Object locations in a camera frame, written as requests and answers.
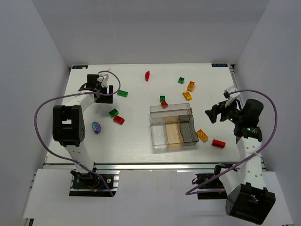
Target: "yellow lego brick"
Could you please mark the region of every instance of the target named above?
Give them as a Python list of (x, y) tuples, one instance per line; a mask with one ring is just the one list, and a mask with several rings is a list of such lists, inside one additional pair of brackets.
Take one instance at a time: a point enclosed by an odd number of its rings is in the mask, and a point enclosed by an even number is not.
[(183, 95), (187, 101), (192, 99), (192, 97), (188, 91), (183, 92)]
[(188, 91), (191, 92), (191, 91), (193, 90), (194, 83), (195, 83), (195, 82), (193, 82), (193, 81), (190, 81), (190, 82), (189, 82), (188, 87), (187, 87), (187, 90), (188, 90)]
[(197, 132), (197, 135), (203, 142), (206, 142), (209, 138), (201, 129)]

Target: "transparent plastic container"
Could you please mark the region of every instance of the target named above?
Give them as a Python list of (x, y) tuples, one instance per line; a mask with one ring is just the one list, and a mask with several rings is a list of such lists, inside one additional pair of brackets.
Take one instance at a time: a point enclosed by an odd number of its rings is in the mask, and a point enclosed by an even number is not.
[(195, 145), (198, 136), (194, 129), (189, 103), (150, 107), (150, 129), (155, 149)]

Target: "purple cylinder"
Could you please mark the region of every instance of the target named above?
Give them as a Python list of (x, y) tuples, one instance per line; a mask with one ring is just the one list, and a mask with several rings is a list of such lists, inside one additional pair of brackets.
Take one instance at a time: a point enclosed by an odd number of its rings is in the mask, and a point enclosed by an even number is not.
[(98, 133), (100, 133), (102, 131), (101, 126), (96, 121), (94, 121), (91, 126), (92, 126), (92, 129), (93, 129), (94, 133), (98, 134)]

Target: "white table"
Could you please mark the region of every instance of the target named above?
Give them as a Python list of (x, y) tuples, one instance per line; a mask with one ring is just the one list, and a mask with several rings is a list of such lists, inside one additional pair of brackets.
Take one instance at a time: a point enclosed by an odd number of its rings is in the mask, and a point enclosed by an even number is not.
[[(115, 95), (113, 104), (92, 104), (84, 112), (86, 126), (85, 145), (96, 163), (214, 163), (238, 162), (239, 153), (233, 134), (234, 124), (230, 121), (211, 124), (205, 110), (225, 100), (223, 91), (233, 85), (227, 67), (212, 67), (211, 64), (141, 64), (141, 65), (89, 65), (87, 69), (72, 69), (65, 94), (77, 93), (87, 82), (87, 74), (110, 69), (121, 81), (121, 90), (127, 91), (126, 98)], [(150, 79), (144, 75), (150, 71)], [(179, 77), (185, 83), (178, 83)], [(195, 129), (202, 129), (209, 140), (201, 140), (190, 149), (166, 149), (154, 151), (151, 144), (150, 106), (160, 105), (159, 96), (164, 95), (169, 105), (186, 103), (182, 93), (189, 81), (195, 82), (189, 102), (193, 110)], [(110, 76), (108, 84), (117, 89), (118, 83)], [(70, 101), (66, 98), (63, 104)], [(109, 111), (116, 108), (125, 119), (123, 125), (113, 122)], [(94, 134), (91, 123), (97, 121), (102, 127)], [(226, 142), (224, 149), (211, 146), (213, 139)], [(59, 155), (70, 157), (58, 142), (51, 139), (49, 148)], [(46, 163), (68, 163), (52, 155)]]

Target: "green lego brick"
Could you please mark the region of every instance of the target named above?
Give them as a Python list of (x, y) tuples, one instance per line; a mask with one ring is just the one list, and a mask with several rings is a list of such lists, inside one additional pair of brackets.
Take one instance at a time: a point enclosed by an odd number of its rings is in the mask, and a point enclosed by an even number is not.
[(179, 83), (180, 83), (180, 84), (183, 84), (183, 83), (184, 83), (184, 78), (180, 77), (180, 78), (179, 78)]
[(165, 96), (160, 96), (160, 102), (164, 102), (165, 101)]
[(112, 111), (109, 112), (109, 114), (114, 117), (115, 115), (118, 115), (119, 112), (114, 108)]
[(118, 96), (122, 96), (122, 97), (127, 97), (128, 95), (128, 92), (125, 92), (125, 91), (122, 91), (122, 90), (119, 90), (118, 93), (117, 93)]

